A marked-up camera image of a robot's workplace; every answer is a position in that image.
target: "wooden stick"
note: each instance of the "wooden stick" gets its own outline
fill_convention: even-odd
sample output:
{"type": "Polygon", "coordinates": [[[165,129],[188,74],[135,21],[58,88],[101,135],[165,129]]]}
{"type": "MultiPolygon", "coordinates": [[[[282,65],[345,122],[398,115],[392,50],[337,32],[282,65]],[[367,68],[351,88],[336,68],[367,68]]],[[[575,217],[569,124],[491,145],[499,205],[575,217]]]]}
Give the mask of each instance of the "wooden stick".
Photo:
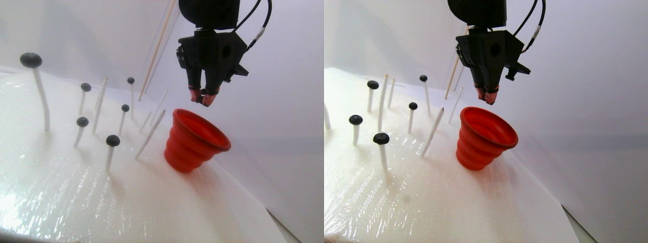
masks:
{"type": "MultiPolygon", "coordinates": [[[[465,36],[466,34],[468,34],[468,27],[467,26],[466,26],[466,32],[464,32],[463,35],[465,36]]],[[[457,71],[457,64],[458,63],[459,63],[459,55],[457,55],[457,58],[454,60],[454,67],[452,68],[452,75],[450,75],[450,81],[448,81],[448,89],[446,89],[446,96],[445,96],[445,98],[443,98],[445,100],[448,99],[448,93],[450,92],[450,86],[452,85],[452,79],[454,78],[454,71],[457,71]]]]}
{"type": "Polygon", "coordinates": [[[155,52],[153,52],[153,60],[151,60],[151,65],[148,66],[148,72],[146,72],[146,79],[144,79],[144,85],[142,85],[142,92],[139,94],[139,98],[137,101],[142,101],[142,96],[144,95],[144,90],[146,89],[146,84],[148,83],[148,77],[151,74],[151,70],[153,69],[153,64],[156,62],[156,57],[157,57],[157,50],[160,48],[160,43],[162,43],[162,37],[164,37],[164,32],[167,29],[168,25],[168,19],[171,17],[171,12],[173,12],[173,9],[176,6],[176,0],[173,0],[171,2],[171,6],[168,8],[168,13],[164,21],[164,27],[162,27],[162,34],[160,34],[160,38],[157,40],[157,46],[155,52]]]}

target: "robotic arm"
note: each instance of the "robotic arm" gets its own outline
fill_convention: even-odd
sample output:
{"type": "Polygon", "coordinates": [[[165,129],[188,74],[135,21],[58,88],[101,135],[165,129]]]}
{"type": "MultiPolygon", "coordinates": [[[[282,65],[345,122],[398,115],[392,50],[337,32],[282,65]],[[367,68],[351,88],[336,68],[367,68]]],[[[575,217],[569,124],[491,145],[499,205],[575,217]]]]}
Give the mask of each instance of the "robotic arm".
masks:
{"type": "Polygon", "coordinates": [[[535,0],[515,34],[511,34],[507,30],[492,31],[492,28],[506,26],[506,0],[448,0],[452,13],[471,26],[467,35],[456,38],[456,51],[461,64],[472,73],[480,100],[490,105],[495,103],[504,67],[509,69],[505,77],[510,80],[514,80],[517,73],[528,75],[531,72],[518,62],[518,58],[529,49],[542,26],[545,0],[542,0],[538,29],[524,51],[524,44],[515,35],[529,19],[537,2],[535,0]]]}
{"type": "Polygon", "coordinates": [[[209,107],[224,82],[230,82],[233,75],[247,76],[239,62],[261,37],[272,12],[272,0],[268,0],[268,15],[257,37],[246,45],[236,30],[257,9],[257,0],[252,11],[237,25],[240,0],[179,0],[180,12],[196,25],[194,36],[178,40],[180,47],[176,56],[180,67],[187,70],[191,101],[209,107]],[[216,30],[233,29],[231,32],[216,30]],[[201,89],[200,77],[205,71],[205,88],[201,89]]]}

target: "cup rim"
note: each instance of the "cup rim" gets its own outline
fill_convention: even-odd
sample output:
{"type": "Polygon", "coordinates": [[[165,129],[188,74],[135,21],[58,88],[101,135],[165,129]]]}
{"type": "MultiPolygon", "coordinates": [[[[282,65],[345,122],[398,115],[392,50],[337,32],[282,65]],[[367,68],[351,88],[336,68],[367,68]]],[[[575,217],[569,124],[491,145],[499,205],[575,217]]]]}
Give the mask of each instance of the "cup rim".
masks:
{"type": "Polygon", "coordinates": [[[183,131],[185,131],[186,134],[189,134],[191,137],[201,141],[203,144],[206,144],[207,146],[209,146],[211,148],[214,148],[216,150],[220,150],[222,152],[226,152],[232,147],[232,144],[229,141],[229,138],[227,138],[227,136],[223,133],[223,131],[218,129],[216,126],[211,124],[211,122],[207,121],[207,119],[204,119],[203,117],[199,116],[198,114],[195,114],[195,113],[193,113],[193,112],[191,112],[189,110],[179,109],[178,108],[178,109],[175,109],[173,111],[173,119],[174,119],[174,126],[178,126],[183,131]],[[179,117],[180,115],[188,115],[192,119],[197,119],[202,124],[206,125],[207,128],[210,129],[210,131],[212,131],[216,136],[223,138],[224,141],[226,142],[226,144],[221,146],[221,145],[213,143],[213,142],[205,139],[204,137],[198,135],[196,132],[191,130],[191,128],[189,128],[183,122],[183,120],[179,117]]]}
{"type": "Polygon", "coordinates": [[[488,143],[491,146],[499,147],[499,148],[505,148],[505,149],[511,149],[514,148],[518,144],[518,133],[513,129],[513,127],[506,122],[504,119],[502,119],[500,116],[495,115],[495,113],[490,112],[489,110],[482,109],[479,107],[474,107],[474,106],[468,106],[466,108],[463,108],[461,110],[461,113],[459,114],[459,118],[461,119],[461,128],[464,128],[470,133],[474,134],[475,136],[479,137],[482,141],[488,143]],[[511,134],[513,136],[513,142],[512,143],[499,143],[493,139],[489,139],[488,137],[482,135],[481,133],[477,132],[477,130],[466,121],[465,116],[466,112],[471,112],[471,111],[481,111],[486,114],[485,118],[489,119],[493,123],[500,123],[505,128],[510,129],[513,133],[511,134]]]}

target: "white stick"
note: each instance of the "white stick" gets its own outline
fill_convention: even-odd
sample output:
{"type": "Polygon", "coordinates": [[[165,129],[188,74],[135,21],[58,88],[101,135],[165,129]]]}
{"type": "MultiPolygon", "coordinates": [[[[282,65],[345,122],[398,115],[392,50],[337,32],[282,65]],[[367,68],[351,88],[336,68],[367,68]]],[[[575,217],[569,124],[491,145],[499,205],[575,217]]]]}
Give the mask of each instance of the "white stick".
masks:
{"type": "Polygon", "coordinates": [[[156,112],[153,112],[153,117],[157,116],[157,111],[160,110],[160,106],[162,106],[162,102],[164,101],[164,98],[167,96],[167,93],[168,93],[168,89],[164,91],[164,95],[162,95],[160,102],[157,103],[156,112]]]}
{"type": "Polygon", "coordinates": [[[97,113],[95,114],[95,122],[92,124],[92,133],[97,132],[97,123],[99,121],[99,115],[101,115],[101,105],[104,103],[104,97],[102,96],[99,99],[99,107],[97,108],[97,113]]]}
{"type": "Polygon", "coordinates": [[[452,117],[454,116],[454,110],[457,109],[457,104],[459,104],[459,98],[461,98],[462,93],[463,93],[463,87],[461,87],[461,90],[459,90],[459,95],[457,95],[457,100],[454,102],[454,107],[452,108],[452,112],[450,112],[450,120],[448,121],[448,124],[452,123],[452,117]]]}
{"type": "Polygon", "coordinates": [[[407,134],[411,134],[411,124],[414,120],[414,110],[410,110],[410,126],[407,128],[407,134]]]}
{"type": "Polygon", "coordinates": [[[371,101],[373,100],[373,89],[369,89],[369,106],[367,107],[367,112],[371,113],[371,101]]]}
{"type": "Polygon", "coordinates": [[[441,117],[443,117],[443,110],[444,108],[441,108],[439,114],[437,115],[437,120],[434,121],[434,126],[432,126],[432,131],[430,132],[430,138],[428,138],[428,142],[425,143],[425,148],[423,148],[423,151],[421,151],[421,157],[425,156],[425,153],[428,151],[428,147],[430,146],[430,143],[432,143],[432,137],[434,137],[434,132],[437,131],[437,127],[439,126],[441,117]]]}
{"type": "Polygon", "coordinates": [[[359,133],[360,133],[360,125],[353,125],[353,145],[358,144],[359,133]]]}
{"type": "Polygon", "coordinates": [[[330,129],[329,110],[326,108],[326,104],[324,104],[324,128],[330,129]]]}
{"type": "Polygon", "coordinates": [[[391,108],[391,98],[394,97],[394,86],[396,86],[396,79],[391,80],[391,90],[389,91],[389,102],[387,102],[387,108],[391,108]]]}
{"type": "Polygon", "coordinates": [[[99,109],[99,103],[104,98],[104,92],[106,90],[106,84],[108,83],[108,77],[105,77],[101,82],[101,89],[99,90],[99,96],[97,97],[97,103],[95,103],[95,111],[99,109]]]}
{"type": "Polygon", "coordinates": [[[139,132],[142,132],[142,130],[144,130],[144,126],[145,126],[146,123],[148,122],[148,119],[151,117],[151,114],[152,114],[152,112],[149,111],[149,112],[148,112],[148,115],[146,116],[146,120],[144,120],[144,123],[142,123],[142,127],[139,129],[139,132]]]}
{"type": "Polygon", "coordinates": [[[385,145],[378,145],[380,149],[380,162],[382,163],[382,169],[387,170],[387,154],[385,153],[385,145]]]}
{"type": "Polygon", "coordinates": [[[83,104],[86,102],[86,92],[81,90],[81,105],[79,105],[79,115],[83,112],[83,104]]]}
{"type": "Polygon", "coordinates": [[[157,129],[157,125],[160,125],[160,122],[162,121],[162,117],[164,117],[164,114],[166,113],[166,110],[162,110],[162,113],[160,116],[157,118],[157,121],[155,125],[151,128],[151,130],[148,132],[148,135],[146,136],[146,140],[144,140],[144,144],[142,144],[142,147],[139,149],[139,152],[135,156],[135,159],[139,157],[140,154],[142,154],[142,151],[144,151],[144,147],[148,144],[148,141],[151,140],[151,136],[153,136],[153,132],[157,129]]]}
{"type": "Polygon", "coordinates": [[[34,73],[34,79],[36,80],[36,87],[38,88],[38,94],[41,97],[41,103],[43,104],[43,116],[45,117],[45,132],[49,132],[49,105],[47,105],[47,97],[45,96],[45,90],[43,89],[43,81],[41,81],[40,73],[38,68],[35,67],[32,69],[34,73]]]}
{"type": "Polygon", "coordinates": [[[430,112],[430,95],[428,95],[428,83],[423,82],[423,87],[425,87],[425,104],[428,105],[428,116],[432,117],[432,112],[430,112]]]}
{"type": "Polygon", "coordinates": [[[108,160],[106,160],[106,170],[110,170],[110,164],[113,162],[114,151],[115,151],[115,147],[108,146],[108,160]]]}
{"type": "Polygon", "coordinates": [[[118,136],[121,136],[121,130],[124,127],[124,118],[126,118],[126,112],[122,111],[122,121],[119,123],[119,132],[117,132],[118,136]]]}
{"type": "Polygon", "coordinates": [[[135,97],[133,96],[133,84],[130,85],[130,109],[131,109],[130,117],[133,118],[134,117],[133,114],[135,113],[135,97]]]}
{"type": "Polygon", "coordinates": [[[79,141],[81,141],[81,135],[83,134],[83,127],[79,127],[79,132],[76,134],[76,140],[75,140],[75,148],[77,145],[79,145],[79,141]]]}
{"type": "Polygon", "coordinates": [[[378,109],[378,132],[382,132],[382,110],[385,106],[385,94],[387,93],[387,79],[388,75],[385,75],[385,80],[382,82],[382,92],[380,92],[380,107],[378,109]]]}

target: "peg with black ball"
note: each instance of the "peg with black ball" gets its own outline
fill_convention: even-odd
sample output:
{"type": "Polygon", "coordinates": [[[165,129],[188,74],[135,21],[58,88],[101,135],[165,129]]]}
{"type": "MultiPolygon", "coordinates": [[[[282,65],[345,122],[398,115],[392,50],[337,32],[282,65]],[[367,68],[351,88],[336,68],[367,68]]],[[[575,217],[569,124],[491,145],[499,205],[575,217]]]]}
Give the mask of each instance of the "peg with black ball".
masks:
{"type": "Polygon", "coordinates": [[[121,136],[121,130],[124,128],[124,118],[126,118],[126,112],[130,110],[130,107],[127,104],[122,105],[122,121],[119,123],[119,132],[117,135],[121,136]]]}
{"type": "Polygon", "coordinates": [[[40,77],[40,72],[38,67],[43,64],[43,59],[38,56],[36,53],[25,53],[20,56],[20,63],[27,68],[31,68],[34,73],[34,79],[36,81],[36,87],[38,88],[38,94],[41,98],[41,103],[43,104],[43,118],[45,118],[45,131],[49,132],[49,105],[47,104],[47,97],[45,96],[45,89],[43,88],[43,81],[40,77]]]}
{"type": "Polygon", "coordinates": [[[414,121],[414,110],[416,110],[419,107],[419,105],[416,104],[416,102],[412,102],[410,103],[409,107],[410,107],[410,125],[407,128],[407,134],[411,134],[411,124],[414,121]]]}
{"type": "Polygon", "coordinates": [[[360,124],[362,123],[362,117],[359,115],[352,115],[349,117],[349,123],[353,125],[353,145],[358,144],[358,134],[360,133],[360,124]]]}
{"type": "Polygon", "coordinates": [[[373,100],[373,91],[378,89],[378,82],[370,80],[367,82],[367,87],[369,87],[369,105],[367,106],[367,112],[371,112],[371,101],[373,100]]]}
{"type": "Polygon", "coordinates": [[[87,126],[88,121],[87,118],[85,117],[79,117],[76,120],[76,125],[79,126],[79,132],[76,134],[76,140],[75,140],[75,148],[76,146],[79,145],[79,141],[81,141],[81,136],[83,135],[83,129],[87,126]]]}
{"type": "Polygon", "coordinates": [[[425,104],[428,105],[428,116],[432,117],[432,112],[430,111],[430,95],[428,94],[428,77],[421,75],[419,80],[423,82],[423,87],[425,88],[425,104]]]}
{"type": "Polygon", "coordinates": [[[389,135],[384,132],[377,133],[373,136],[373,142],[378,145],[380,149],[380,162],[382,163],[382,169],[387,170],[387,155],[385,153],[385,145],[389,143],[389,135]]]}
{"type": "Polygon", "coordinates": [[[88,83],[81,84],[81,104],[79,105],[79,115],[83,113],[83,105],[86,103],[86,93],[92,90],[92,86],[88,83]]]}
{"type": "Polygon", "coordinates": [[[108,160],[106,160],[106,170],[110,170],[110,164],[113,160],[113,153],[115,152],[115,147],[119,146],[119,137],[117,135],[110,135],[106,138],[106,144],[108,145],[108,160]]]}
{"type": "Polygon", "coordinates": [[[133,109],[133,112],[130,113],[130,117],[133,117],[133,113],[135,113],[135,96],[133,94],[133,84],[135,83],[135,79],[130,77],[126,79],[126,82],[130,84],[130,108],[133,109]]]}

